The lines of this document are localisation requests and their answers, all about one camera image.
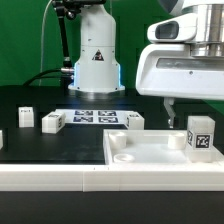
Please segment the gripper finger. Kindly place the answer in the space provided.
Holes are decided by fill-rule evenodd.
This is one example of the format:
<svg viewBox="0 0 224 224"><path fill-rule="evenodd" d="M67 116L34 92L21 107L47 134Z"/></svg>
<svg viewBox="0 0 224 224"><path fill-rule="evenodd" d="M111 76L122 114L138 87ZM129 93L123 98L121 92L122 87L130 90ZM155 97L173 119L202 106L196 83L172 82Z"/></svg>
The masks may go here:
<svg viewBox="0 0 224 224"><path fill-rule="evenodd" d="M170 128L174 127L174 121L176 116L175 111L173 109L174 102L175 99L170 97L165 97L163 102L165 110L167 111L167 114L169 116L168 124Z"/></svg>

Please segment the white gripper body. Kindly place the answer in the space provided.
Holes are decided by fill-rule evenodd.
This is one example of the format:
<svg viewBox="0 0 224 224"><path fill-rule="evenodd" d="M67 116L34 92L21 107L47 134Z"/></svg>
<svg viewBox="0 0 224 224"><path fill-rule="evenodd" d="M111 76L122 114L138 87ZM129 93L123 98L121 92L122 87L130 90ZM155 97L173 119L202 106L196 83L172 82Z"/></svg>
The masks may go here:
<svg viewBox="0 0 224 224"><path fill-rule="evenodd" d="M142 95L224 100L224 17L188 13L151 25L140 55Z"/></svg>

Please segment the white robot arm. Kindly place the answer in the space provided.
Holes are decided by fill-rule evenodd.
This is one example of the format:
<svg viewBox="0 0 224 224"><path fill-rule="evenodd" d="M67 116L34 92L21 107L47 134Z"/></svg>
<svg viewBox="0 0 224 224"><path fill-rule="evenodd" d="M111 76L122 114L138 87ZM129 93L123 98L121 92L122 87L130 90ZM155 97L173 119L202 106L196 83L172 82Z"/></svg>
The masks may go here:
<svg viewBox="0 0 224 224"><path fill-rule="evenodd" d="M151 25L135 87L160 96L174 124L176 98L224 100L224 0L158 0L173 17ZM122 90L116 23L103 6L81 10L81 52L70 89L91 99Z"/></svg>

